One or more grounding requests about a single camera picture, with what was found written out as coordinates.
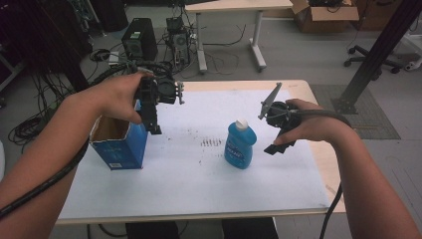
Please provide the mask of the person's left hand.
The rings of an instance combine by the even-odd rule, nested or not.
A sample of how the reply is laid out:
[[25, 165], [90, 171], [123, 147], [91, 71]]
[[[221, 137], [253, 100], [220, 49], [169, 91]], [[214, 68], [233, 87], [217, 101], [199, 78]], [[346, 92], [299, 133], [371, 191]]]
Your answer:
[[135, 92], [151, 73], [137, 72], [114, 77], [87, 90], [73, 94], [68, 100], [94, 119], [107, 116], [119, 120], [141, 123], [141, 116], [133, 108]]

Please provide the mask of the person's leg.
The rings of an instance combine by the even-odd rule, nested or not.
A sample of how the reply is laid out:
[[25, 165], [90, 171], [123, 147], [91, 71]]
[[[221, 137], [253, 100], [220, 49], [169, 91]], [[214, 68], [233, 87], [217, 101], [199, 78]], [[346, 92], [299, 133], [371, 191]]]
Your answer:
[[224, 239], [279, 239], [270, 217], [223, 219]]
[[180, 239], [173, 221], [126, 223], [127, 239]]

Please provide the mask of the black computer tower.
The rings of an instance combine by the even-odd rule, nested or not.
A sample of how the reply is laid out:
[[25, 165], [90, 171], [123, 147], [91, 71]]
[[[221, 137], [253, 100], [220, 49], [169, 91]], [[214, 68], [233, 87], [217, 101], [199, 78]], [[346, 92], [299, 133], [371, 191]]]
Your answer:
[[121, 41], [129, 59], [153, 61], [157, 56], [157, 44], [149, 18], [134, 18]]

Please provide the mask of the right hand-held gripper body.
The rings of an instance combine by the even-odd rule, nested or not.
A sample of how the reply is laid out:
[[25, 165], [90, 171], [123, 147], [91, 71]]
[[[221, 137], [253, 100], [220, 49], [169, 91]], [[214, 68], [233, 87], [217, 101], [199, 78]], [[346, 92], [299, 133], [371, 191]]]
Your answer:
[[275, 88], [267, 98], [261, 102], [260, 120], [266, 119], [268, 125], [278, 127], [280, 130], [291, 130], [301, 123], [297, 114], [297, 108], [284, 102], [277, 102], [276, 96], [282, 87], [282, 83], [276, 83]]

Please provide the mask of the person's left leg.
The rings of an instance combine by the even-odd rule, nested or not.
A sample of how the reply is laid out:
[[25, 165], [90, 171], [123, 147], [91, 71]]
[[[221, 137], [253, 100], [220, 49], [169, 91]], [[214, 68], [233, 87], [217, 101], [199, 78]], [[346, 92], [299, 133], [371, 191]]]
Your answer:
[[173, 221], [126, 223], [127, 239], [180, 239]]

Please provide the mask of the person's right hand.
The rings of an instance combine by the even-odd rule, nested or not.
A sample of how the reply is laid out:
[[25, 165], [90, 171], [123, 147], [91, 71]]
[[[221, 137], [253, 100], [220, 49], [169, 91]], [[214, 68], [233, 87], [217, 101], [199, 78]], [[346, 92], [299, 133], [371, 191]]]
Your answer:
[[356, 132], [339, 119], [325, 116], [304, 116], [296, 128], [279, 135], [275, 145], [281, 145], [298, 139], [326, 141], [330, 144], [342, 144], [358, 139]]

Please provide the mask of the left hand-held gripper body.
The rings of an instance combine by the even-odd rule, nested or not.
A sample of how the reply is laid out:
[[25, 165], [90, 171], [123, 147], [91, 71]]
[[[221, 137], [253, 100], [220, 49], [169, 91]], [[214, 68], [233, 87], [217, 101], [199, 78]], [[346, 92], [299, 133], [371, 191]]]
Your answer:
[[182, 105], [183, 91], [184, 84], [172, 78], [145, 77], [141, 79], [134, 97], [143, 103], [153, 105], [159, 103], [174, 105], [178, 99]]

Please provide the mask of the white-legged wooden desk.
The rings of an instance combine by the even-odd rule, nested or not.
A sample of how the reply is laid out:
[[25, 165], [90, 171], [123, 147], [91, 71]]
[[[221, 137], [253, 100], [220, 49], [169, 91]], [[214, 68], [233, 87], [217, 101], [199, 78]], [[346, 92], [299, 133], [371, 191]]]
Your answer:
[[267, 64], [258, 46], [261, 24], [264, 12], [267, 10], [291, 9], [293, 3], [291, 0], [212, 0], [203, 3], [188, 4], [185, 10], [189, 13], [194, 13], [196, 17], [197, 28], [197, 59], [199, 72], [205, 74], [208, 71], [204, 43], [201, 33], [201, 16], [211, 15], [218, 17], [218, 22], [230, 19], [230, 13], [233, 12], [239, 16], [251, 15], [254, 17], [255, 24], [254, 35], [250, 39], [250, 48], [253, 51], [255, 59], [258, 64], [258, 71], [262, 72]]

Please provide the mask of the blue cardboard box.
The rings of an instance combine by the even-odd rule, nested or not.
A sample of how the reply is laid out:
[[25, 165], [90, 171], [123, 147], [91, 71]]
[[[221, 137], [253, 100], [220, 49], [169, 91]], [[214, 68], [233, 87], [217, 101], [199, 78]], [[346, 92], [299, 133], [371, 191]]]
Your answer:
[[147, 137], [142, 123], [101, 116], [92, 130], [90, 144], [110, 170], [140, 169]]

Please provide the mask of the person's right leg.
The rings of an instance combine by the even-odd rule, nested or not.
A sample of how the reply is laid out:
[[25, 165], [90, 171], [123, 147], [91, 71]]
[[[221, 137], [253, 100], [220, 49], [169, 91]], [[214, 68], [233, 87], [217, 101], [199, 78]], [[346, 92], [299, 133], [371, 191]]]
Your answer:
[[223, 219], [224, 239], [279, 239], [270, 217]]

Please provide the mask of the dark curtain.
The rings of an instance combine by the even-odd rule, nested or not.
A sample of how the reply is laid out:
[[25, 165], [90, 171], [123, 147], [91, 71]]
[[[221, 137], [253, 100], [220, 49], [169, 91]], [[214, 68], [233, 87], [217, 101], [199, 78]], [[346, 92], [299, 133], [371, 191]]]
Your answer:
[[43, 79], [64, 74], [76, 92], [90, 85], [81, 56], [39, 0], [0, 0], [0, 33]]

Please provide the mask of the black metal post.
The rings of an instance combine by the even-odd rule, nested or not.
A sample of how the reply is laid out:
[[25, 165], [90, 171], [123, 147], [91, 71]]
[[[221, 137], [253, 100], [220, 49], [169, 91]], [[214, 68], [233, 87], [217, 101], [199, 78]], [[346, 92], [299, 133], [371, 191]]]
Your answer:
[[352, 113], [359, 96], [421, 12], [422, 0], [402, 0], [344, 92], [333, 101], [337, 113]]

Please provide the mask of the blue bottle with white cap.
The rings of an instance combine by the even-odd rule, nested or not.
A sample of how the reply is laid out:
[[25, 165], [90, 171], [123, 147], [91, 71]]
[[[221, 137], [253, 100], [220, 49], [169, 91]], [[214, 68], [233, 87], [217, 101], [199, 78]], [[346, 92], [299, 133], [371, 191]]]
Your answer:
[[228, 127], [224, 157], [231, 165], [246, 169], [253, 155], [253, 145], [257, 141], [255, 132], [245, 119], [237, 119]]

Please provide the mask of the grey floor mat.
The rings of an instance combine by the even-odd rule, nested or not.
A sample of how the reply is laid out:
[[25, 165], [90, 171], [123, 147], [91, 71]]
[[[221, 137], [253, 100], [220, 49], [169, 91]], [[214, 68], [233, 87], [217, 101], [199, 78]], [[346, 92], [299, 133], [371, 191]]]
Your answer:
[[[334, 111], [333, 101], [338, 99], [346, 85], [311, 85], [317, 103]], [[344, 114], [362, 139], [400, 139], [400, 135], [379, 106], [370, 90], [364, 90], [354, 104], [351, 114]]]

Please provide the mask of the open computer case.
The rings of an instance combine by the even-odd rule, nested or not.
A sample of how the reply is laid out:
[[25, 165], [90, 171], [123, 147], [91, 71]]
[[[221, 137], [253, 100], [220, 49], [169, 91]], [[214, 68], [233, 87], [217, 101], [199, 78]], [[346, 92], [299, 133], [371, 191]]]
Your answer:
[[190, 64], [189, 35], [181, 17], [166, 19], [168, 43], [176, 66]]

